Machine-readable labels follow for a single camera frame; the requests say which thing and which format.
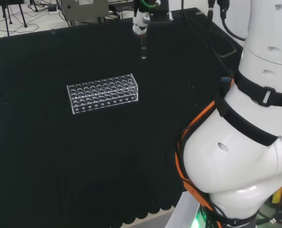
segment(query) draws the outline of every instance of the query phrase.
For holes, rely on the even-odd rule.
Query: black tube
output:
[[[235,35],[233,32],[231,32],[231,30],[226,26],[226,20],[222,20],[222,24],[223,27],[225,28],[225,30],[228,32],[228,34],[230,34],[232,37],[241,40],[241,41],[245,41],[245,38],[239,37],[237,35]]]

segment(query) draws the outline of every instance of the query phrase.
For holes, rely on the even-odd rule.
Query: black strap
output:
[[[261,130],[235,112],[235,110],[223,99],[220,93],[215,97],[215,105],[221,117],[240,133],[255,142],[264,146],[270,146],[278,139],[277,136]]]
[[[218,213],[215,213],[208,208],[206,208],[206,212],[210,215],[210,217],[213,220],[218,221],[221,224],[228,224],[232,227],[239,227],[239,226],[245,225],[249,222],[252,222],[256,218],[256,215],[257,215],[257,213],[255,213],[253,216],[251,216],[249,218],[238,219],[238,218],[225,218],[222,215],[219,215]]]
[[[265,107],[271,105],[282,106],[282,93],[277,93],[274,88],[261,87],[244,77],[240,72],[235,75],[234,80],[238,89],[248,95],[252,100],[255,100],[259,105]],[[263,100],[269,91],[271,92],[269,98],[267,102],[264,103]]]

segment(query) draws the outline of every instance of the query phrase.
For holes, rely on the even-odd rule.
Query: tripod leg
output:
[[[2,5],[2,11],[3,11],[3,17],[5,18],[5,22],[6,22],[7,35],[9,37],[8,23],[7,23],[6,11],[5,11],[5,6],[4,5]]]
[[[12,24],[12,21],[11,21],[11,18],[10,18],[10,13],[9,13],[8,4],[7,4],[7,11],[8,11],[8,16],[9,16],[9,24]]]
[[[21,14],[22,14],[22,18],[23,18],[23,22],[24,22],[24,27],[27,28],[27,24],[26,24],[26,21],[25,21],[25,17],[24,17],[24,13],[23,13],[21,4],[19,4],[19,10],[21,11]]]
[[[38,12],[38,9],[37,9],[35,1],[34,0],[29,0],[29,3],[30,3],[30,7],[33,4],[35,6],[35,12]]]

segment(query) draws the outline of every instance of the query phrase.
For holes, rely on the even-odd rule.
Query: black cable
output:
[[[200,37],[200,35],[194,30],[193,26],[189,23],[189,20],[184,12],[184,0],[181,0],[181,12],[182,12],[182,16],[185,19],[186,23],[188,24],[188,26],[190,27],[192,33],[196,36],[197,40],[199,40],[206,48],[209,48],[212,52],[212,54],[214,55],[214,57],[219,61],[219,63],[221,64],[222,68],[226,71],[226,73],[228,74],[229,77],[233,78],[233,73],[231,70],[229,70],[224,62],[221,60],[221,57],[219,56],[219,54],[215,51],[214,46],[212,45],[211,41],[210,41],[210,28],[211,28],[211,24],[213,23],[211,20],[209,21],[208,24],[208,28],[207,28],[207,43]]]
[[[9,8],[10,8],[10,11],[11,11],[12,16],[14,16],[14,17],[18,20],[18,22],[19,22],[20,24],[24,24],[24,23],[20,22],[20,20],[15,16],[15,14],[20,13],[20,11],[19,11],[19,12],[16,12],[16,13],[13,13],[13,12],[12,12],[12,8],[11,8],[10,5],[9,5]],[[27,24],[28,24],[28,25],[36,25],[37,28],[35,28],[35,29],[32,30],[32,31],[22,31],[22,32],[19,32],[18,30],[21,28],[21,27],[20,27],[20,28],[18,28],[17,30],[9,31],[9,33],[10,33],[10,32],[12,32],[12,33],[14,33],[14,32],[17,32],[17,33],[34,32],[34,31],[36,31],[36,30],[40,27],[39,25],[34,24],[34,23],[27,23]]]
[[[60,8],[60,12],[62,13],[62,15],[63,15],[63,17],[64,17],[64,19],[61,17],[61,15],[60,15],[60,12],[59,12],[59,16],[60,16],[60,18],[62,18],[63,20],[65,20],[66,21],[66,23],[67,23],[67,25],[68,25],[68,27],[70,27],[70,25],[69,25],[69,23],[68,23],[68,21],[67,21],[67,19],[66,19],[66,17],[65,17],[65,15],[64,15],[64,13],[63,13],[63,11],[62,11],[62,7],[61,7],[61,5],[60,5],[60,1],[61,0],[56,0],[56,3],[58,4],[58,6],[59,6],[59,8]]]
[[[188,18],[186,16],[185,12],[184,12],[184,0],[181,0],[181,12],[182,12],[182,16],[183,16],[184,20],[188,24],[188,26],[189,26],[190,30],[192,31],[192,33],[194,34],[194,36],[197,38],[197,40],[200,43],[202,43],[206,48],[208,48],[207,43],[203,41],[203,39],[199,36],[199,34],[194,30],[193,26],[188,21]]]
[[[278,215],[278,212],[281,210],[281,206],[282,206],[282,193],[281,193],[279,204],[278,204],[278,207],[277,207],[275,213],[271,217],[258,219],[257,222],[256,222],[256,225],[262,225],[264,223],[269,222],[273,218],[275,218]]]
[[[201,29],[205,29],[204,26],[202,26],[198,21],[196,21],[195,19],[191,18],[191,17],[188,17],[189,20],[191,20],[194,24],[196,24],[197,26],[199,26]],[[214,36],[220,36],[221,38],[225,39],[227,41],[227,43],[229,43],[233,49],[233,51],[227,53],[227,54],[224,54],[224,55],[220,55],[217,53],[217,55],[220,57],[220,58],[228,58],[230,56],[232,56],[233,54],[237,53],[237,49],[235,47],[235,45],[224,35],[221,35],[221,34],[218,34],[218,33],[215,33],[215,32],[210,32],[211,34],[213,34]]]
[[[233,32],[231,32],[231,30],[226,26],[226,20],[225,19],[222,20],[222,24],[223,24],[223,27],[225,28],[225,30],[228,32],[228,34],[230,34],[232,37],[234,37],[238,40],[241,40],[241,41],[245,41],[245,38],[239,37],[239,36],[235,35]]]

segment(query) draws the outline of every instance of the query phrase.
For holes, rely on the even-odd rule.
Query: round hole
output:
[[[228,148],[222,144],[221,142],[218,143],[218,147],[221,150],[222,153],[228,153]]]

